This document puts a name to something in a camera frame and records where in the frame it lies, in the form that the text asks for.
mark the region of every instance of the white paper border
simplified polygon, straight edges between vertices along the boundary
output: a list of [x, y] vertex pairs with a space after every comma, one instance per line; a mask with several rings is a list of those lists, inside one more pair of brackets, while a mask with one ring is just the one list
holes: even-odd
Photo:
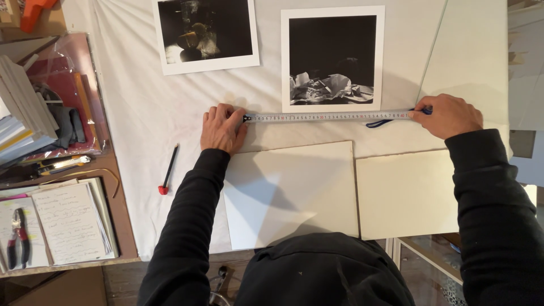
[[[372, 104], [290, 105], [289, 88], [289, 19], [312, 17], [376, 15], [376, 50], [374, 59], [374, 102]], [[281, 84], [284, 113], [363, 112], [381, 107], [382, 70], [384, 65], [385, 6], [281, 10]]]
[[164, 0], [153, 0], [153, 17], [155, 20], [155, 30], [157, 32], [157, 43], [159, 48], [160, 63], [163, 68], [163, 74], [179, 75], [188, 74], [191, 72], [203, 72], [211, 70], [222, 70], [231, 68], [251, 67], [259, 66], [261, 61], [259, 59], [259, 47], [257, 41], [257, 22], [255, 20], [255, 4], [254, 0], [248, 0], [249, 11], [249, 26], [251, 29], [251, 47], [253, 54], [248, 56], [226, 57], [226, 58], [214, 58], [205, 60], [196, 60], [194, 62], [185, 62], [177, 64], [166, 63], [166, 52], [164, 50], [163, 31], [160, 26], [159, 16], [159, 2]]

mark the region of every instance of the blue strap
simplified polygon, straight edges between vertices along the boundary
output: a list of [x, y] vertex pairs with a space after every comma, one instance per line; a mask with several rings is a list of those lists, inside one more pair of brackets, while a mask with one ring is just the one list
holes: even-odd
[[[432, 114], [432, 109], [426, 109], [424, 108], [422, 110], [422, 112], [425, 114], [425, 115], [430, 115]], [[392, 119], [384, 119], [384, 120], [380, 120], [380, 121], [376, 121], [376, 122], [373, 122], [373, 123], [367, 123], [366, 126], [367, 128], [377, 128], [377, 127], [380, 127], [388, 122], [391, 122], [393, 121]]]

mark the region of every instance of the black sleeve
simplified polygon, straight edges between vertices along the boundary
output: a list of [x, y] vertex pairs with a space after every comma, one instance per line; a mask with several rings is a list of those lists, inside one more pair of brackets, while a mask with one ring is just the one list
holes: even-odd
[[544, 235], [498, 130], [457, 135], [446, 146], [455, 166], [468, 305], [543, 305]]
[[138, 305], [207, 305], [209, 242], [230, 155], [204, 150], [176, 192]]

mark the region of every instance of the person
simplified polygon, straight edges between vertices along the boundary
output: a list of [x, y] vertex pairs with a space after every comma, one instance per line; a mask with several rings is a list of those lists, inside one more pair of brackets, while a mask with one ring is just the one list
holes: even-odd
[[[420, 112], [430, 106], [431, 115]], [[204, 114], [202, 153], [177, 190], [138, 305], [208, 303], [215, 207], [228, 162], [247, 133], [245, 124], [235, 131], [243, 114], [225, 104]], [[543, 305], [544, 233], [499, 132], [484, 130], [478, 110], [445, 94], [424, 97], [409, 116], [445, 140], [455, 166], [452, 192], [459, 202], [468, 305]], [[236, 299], [236, 306], [244, 305], [414, 305], [414, 300], [375, 241], [327, 233], [292, 237], [256, 253]]]

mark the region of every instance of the handwritten notes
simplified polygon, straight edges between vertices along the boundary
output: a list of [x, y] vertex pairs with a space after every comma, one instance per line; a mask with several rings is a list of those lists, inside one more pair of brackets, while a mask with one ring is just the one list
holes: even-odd
[[103, 235], [88, 183], [32, 195], [55, 265], [104, 256]]
[[[49, 266], [47, 259], [46, 245], [44, 236], [40, 229], [40, 223], [34, 204], [31, 198], [21, 198], [0, 202], [0, 246], [2, 247], [2, 255], [4, 260], [7, 260], [7, 243], [11, 238], [11, 219], [13, 212], [23, 208], [24, 216], [26, 217], [26, 227], [28, 239], [30, 240], [30, 257], [27, 267], [46, 267]], [[21, 246], [20, 240], [17, 239], [15, 249], [17, 251], [17, 265], [15, 269], [22, 268], [21, 266]]]

